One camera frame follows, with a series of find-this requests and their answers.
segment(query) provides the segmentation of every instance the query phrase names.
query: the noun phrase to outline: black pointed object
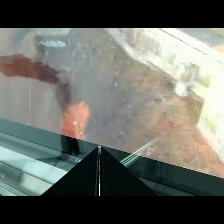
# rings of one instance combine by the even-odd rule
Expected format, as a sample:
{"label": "black pointed object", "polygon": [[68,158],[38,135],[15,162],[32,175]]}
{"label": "black pointed object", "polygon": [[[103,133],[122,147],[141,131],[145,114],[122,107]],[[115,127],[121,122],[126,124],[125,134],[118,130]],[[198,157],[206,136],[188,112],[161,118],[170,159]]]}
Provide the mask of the black pointed object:
{"label": "black pointed object", "polygon": [[156,196],[104,148],[100,156],[101,196]]}
{"label": "black pointed object", "polygon": [[156,196],[104,148],[94,149],[43,194],[43,196],[59,195]]}
{"label": "black pointed object", "polygon": [[98,149],[94,149],[42,196],[97,196]]}

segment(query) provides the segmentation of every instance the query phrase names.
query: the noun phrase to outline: glass pane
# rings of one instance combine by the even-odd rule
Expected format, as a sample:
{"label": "glass pane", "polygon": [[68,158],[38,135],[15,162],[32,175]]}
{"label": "glass pane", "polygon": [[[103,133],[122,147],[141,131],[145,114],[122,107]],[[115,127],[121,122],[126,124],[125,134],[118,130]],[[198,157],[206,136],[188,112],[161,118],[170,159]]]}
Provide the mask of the glass pane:
{"label": "glass pane", "polygon": [[72,161],[95,144],[146,146],[144,157],[224,177],[223,28],[2,28],[0,37],[1,122],[58,135],[1,125],[4,134],[55,152],[61,134],[77,138],[87,150]]}

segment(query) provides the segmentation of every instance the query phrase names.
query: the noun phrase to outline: black triangle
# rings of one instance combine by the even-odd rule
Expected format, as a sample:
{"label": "black triangle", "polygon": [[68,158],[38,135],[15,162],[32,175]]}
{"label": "black triangle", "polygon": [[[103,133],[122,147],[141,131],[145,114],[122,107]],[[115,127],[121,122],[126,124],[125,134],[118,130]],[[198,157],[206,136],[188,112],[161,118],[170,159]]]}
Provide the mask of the black triangle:
{"label": "black triangle", "polygon": [[149,187],[103,148],[100,158],[102,196],[156,196]]}
{"label": "black triangle", "polygon": [[98,149],[94,149],[42,196],[98,195]]}

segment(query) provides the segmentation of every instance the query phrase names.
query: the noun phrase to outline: ground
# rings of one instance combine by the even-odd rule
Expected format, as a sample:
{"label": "ground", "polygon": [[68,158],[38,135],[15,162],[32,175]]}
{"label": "ground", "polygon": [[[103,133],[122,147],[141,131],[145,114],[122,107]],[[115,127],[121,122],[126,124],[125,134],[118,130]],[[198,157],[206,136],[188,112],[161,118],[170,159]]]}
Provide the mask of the ground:
{"label": "ground", "polygon": [[[32,32],[24,37],[30,46]],[[69,104],[88,105],[86,141],[134,152],[160,137],[145,156],[224,177],[222,162],[196,128],[203,101],[175,95],[165,74],[131,59],[103,29],[73,29],[61,39],[65,48],[36,53],[24,39],[18,51],[26,49],[24,55],[58,71]],[[0,85],[1,117],[61,133],[65,94],[57,93],[55,84],[2,74]]]}

